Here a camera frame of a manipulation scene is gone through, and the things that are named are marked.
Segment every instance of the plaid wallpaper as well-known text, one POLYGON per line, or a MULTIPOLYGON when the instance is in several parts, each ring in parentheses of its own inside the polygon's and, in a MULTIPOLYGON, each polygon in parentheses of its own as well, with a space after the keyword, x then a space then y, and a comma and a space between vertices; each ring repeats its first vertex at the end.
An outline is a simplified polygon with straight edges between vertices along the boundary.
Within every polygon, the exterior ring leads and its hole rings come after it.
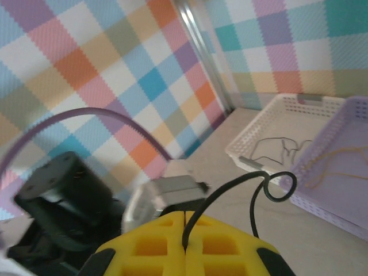
POLYGON ((368 95, 366 0, 192 0, 235 106, 269 93, 368 95))
MULTIPOLYGON (((0 0, 0 157, 31 125, 94 106, 132 117, 175 158, 224 119, 170 0, 0 0)), ((76 151, 114 191, 157 177, 165 162, 133 129, 93 116, 38 135, 3 178, 0 219, 30 167, 76 151)))

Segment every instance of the black cable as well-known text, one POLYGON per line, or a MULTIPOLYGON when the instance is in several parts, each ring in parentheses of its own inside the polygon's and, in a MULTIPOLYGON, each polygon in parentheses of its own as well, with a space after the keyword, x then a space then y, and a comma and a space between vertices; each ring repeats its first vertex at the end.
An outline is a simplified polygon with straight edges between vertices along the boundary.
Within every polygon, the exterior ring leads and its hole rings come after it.
POLYGON ((252 196, 251 203, 250 203, 250 222, 251 222, 253 235, 255 237, 259 237, 258 232, 257 232, 257 227, 256 227, 256 224, 255 224, 254 205, 255 205, 255 200, 256 200, 261 188, 263 187, 264 194, 271 201, 273 201, 273 202, 286 201, 287 199, 289 199, 293 195, 293 193, 295 192, 295 189, 297 187, 297 178, 293 173, 288 172, 288 171, 281 171, 281 172, 278 172, 278 173, 273 174, 273 175, 270 176, 265 171, 254 171, 254 172, 250 172, 248 174, 242 175, 238 178, 235 178, 234 180, 231 180, 226 184, 223 184, 216 191, 214 191, 198 207, 198 209, 193 213, 192 217, 190 218, 190 220, 186 224, 186 226, 184 228, 184 231, 183 231, 183 236, 182 236, 182 245, 184 247, 184 250, 186 250, 187 247, 188 247, 189 235, 190 235, 191 230, 195 226, 198 219, 202 216, 203 212, 206 211, 206 209, 209 207, 209 205, 211 205, 216 199, 219 198, 219 196, 221 196, 222 194, 224 194, 226 191, 230 190, 231 188, 233 188, 233 187, 235 187, 235 186, 237 186, 237 185, 239 185, 239 184, 241 184, 241 183, 243 183, 247 180, 250 180, 252 178, 257 178, 257 177, 263 177, 264 180, 259 184, 259 186, 256 188, 256 190, 255 190, 255 192, 252 196), (280 197, 280 198, 274 197, 273 195, 270 194, 269 183, 270 183, 271 179, 276 178, 276 177, 280 177, 280 176, 283 176, 283 175, 290 176, 293 180, 293 184, 292 184, 290 190, 288 191, 288 193, 285 194, 283 197, 280 197))
POLYGON ((311 141, 311 140, 304 140, 300 145, 298 145, 298 143, 295 140, 293 140, 291 138, 287 138, 287 137, 269 137, 269 138, 260 139, 254 145, 254 148, 253 148, 253 150, 252 150, 252 152, 251 152, 251 154, 249 156, 249 159, 251 159, 253 161, 258 161, 259 159, 266 158, 266 159, 269 159, 269 160, 271 160, 273 162, 276 162, 276 163, 284 166, 284 162, 285 161, 284 161, 284 158, 283 158, 283 153, 286 151, 287 152, 287 156, 289 157, 290 156, 290 153, 292 151, 294 151, 294 154, 292 154, 292 157, 291 157, 291 163, 292 163, 292 165, 294 165, 295 156, 296 156, 297 152, 300 151, 303 148, 303 146, 304 146, 304 144, 306 142, 313 142, 313 141, 311 141), (278 160, 275 160, 273 158, 270 158, 268 156, 260 156, 260 157, 258 157, 256 159, 253 159, 253 154, 255 153, 256 149, 258 148, 259 143, 262 142, 262 141, 265 141, 265 140, 281 140, 281 144, 282 144, 281 162, 278 161, 278 160), (288 140, 288 141, 293 142, 295 144, 296 148, 292 148, 290 150, 288 148, 286 148, 285 140, 288 140))
POLYGON ((269 191, 269 182, 266 183, 265 180, 263 180, 254 191, 254 194, 251 199, 251 203, 249 205, 249 217, 250 217, 253 236, 255 237, 259 238, 257 226, 255 224, 254 206, 255 206, 255 200, 257 199, 257 196, 260 190, 262 189, 262 187, 263 187, 263 191, 266 197, 273 202, 283 202, 283 201, 288 200, 293 195, 293 193, 295 192, 295 189, 297 188, 297 177, 292 172, 289 172, 289 171, 281 171, 276 174, 273 174, 271 175, 270 180, 277 178, 277 177, 281 177, 283 175, 287 175, 291 177, 293 181, 290 190, 283 197, 274 197, 273 195, 271 195, 269 191))

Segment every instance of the yellow foam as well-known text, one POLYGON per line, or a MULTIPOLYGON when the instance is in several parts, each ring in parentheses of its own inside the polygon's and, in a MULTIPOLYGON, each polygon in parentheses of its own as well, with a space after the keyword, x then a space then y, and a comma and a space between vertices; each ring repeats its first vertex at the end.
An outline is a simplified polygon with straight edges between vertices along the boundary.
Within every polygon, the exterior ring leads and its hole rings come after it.
POLYGON ((270 244, 213 218, 201 216, 184 252, 184 219, 173 212, 103 244, 116 251, 104 276, 269 276, 257 249, 270 244))

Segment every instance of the purple cable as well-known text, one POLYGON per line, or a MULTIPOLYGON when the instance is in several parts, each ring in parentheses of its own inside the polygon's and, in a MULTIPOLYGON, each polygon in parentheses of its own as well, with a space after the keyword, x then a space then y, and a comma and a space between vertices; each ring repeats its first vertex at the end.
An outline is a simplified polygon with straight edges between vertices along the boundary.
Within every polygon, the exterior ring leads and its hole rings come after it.
POLYGON ((104 108, 77 108, 68 110, 62 113, 59 113, 57 115, 54 115, 43 122, 39 123, 38 125, 35 125, 33 128, 31 128, 26 134, 24 134, 22 137, 18 139, 18 141, 8 150, 8 152, 5 154, 4 158, 1 161, 0 164, 0 178, 5 173, 8 166, 11 164, 13 159, 17 156, 17 154, 20 152, 20 150, 33 139, 33 137, 43 131, 45 128, 50 127, 51 125, 63 121, 68 118, 73 118, 76 116, 81 115, 102 115, 102 116, 108 116, 111 118, 115 118, 127 125, 130 125, 133 129, 138 131, 145 139, 147 139, 152 146, 166 159, 166 161, 171 160, 171 156, 168 154, 168 152, 160 145, 159 142, 155 140, 144 128, 142 128, 139 124, 134 122, 131 118, 119 114, 117 112, 114 112, 112 110, 104 109, 104 108))

